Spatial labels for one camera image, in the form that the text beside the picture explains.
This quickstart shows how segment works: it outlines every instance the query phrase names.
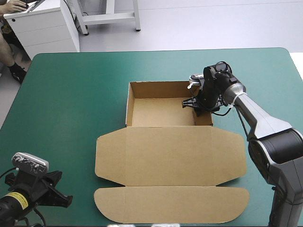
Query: cardboard box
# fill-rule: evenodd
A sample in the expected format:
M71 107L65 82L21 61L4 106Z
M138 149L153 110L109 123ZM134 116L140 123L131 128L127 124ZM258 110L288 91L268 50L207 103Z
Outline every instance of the cardboard box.
M222 223L246 208L243 188L217 186L246 173L244 140L182 108L188 81L132 82L127 127L97 140L98 209L121 223Z

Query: person's hand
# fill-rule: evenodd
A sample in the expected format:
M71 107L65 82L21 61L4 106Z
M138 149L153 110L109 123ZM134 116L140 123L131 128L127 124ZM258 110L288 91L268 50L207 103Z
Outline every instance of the person's hand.
M5 13L22 12L27 10L25 8L26 7L25 2L22 2L20 0L10 0L3 7Z

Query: yellow label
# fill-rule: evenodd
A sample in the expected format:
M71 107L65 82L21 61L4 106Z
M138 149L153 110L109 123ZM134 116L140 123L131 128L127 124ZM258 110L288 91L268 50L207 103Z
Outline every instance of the yellow label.
M23 210L25 210L28 207L28 202L22 194L20 194L18 192L10 192L6 196L15 198L20 203Z

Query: white table frame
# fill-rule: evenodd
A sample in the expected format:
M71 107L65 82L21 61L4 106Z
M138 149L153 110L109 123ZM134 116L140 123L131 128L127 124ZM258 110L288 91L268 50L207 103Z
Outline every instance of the white table frame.
M134 12L115 13L115 0L106 0L106 14L84 15L79 0L72 0L75 14L77 15L79 25L83 34L88 35L87 25L101 25L135 21L136 31L141 31L138 0L133 0Z

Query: person's leg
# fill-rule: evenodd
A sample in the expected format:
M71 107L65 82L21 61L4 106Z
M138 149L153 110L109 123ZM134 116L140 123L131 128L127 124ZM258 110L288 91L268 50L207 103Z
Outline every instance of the person's leg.
M11 67L15 64L10 46L5 41L1 33L0 33L0 62L5 64L7 67Z
M5 64L12 75L12 77L19 83L22 83L27 72L15 63L10 46L4 40L0 33L0 62Z

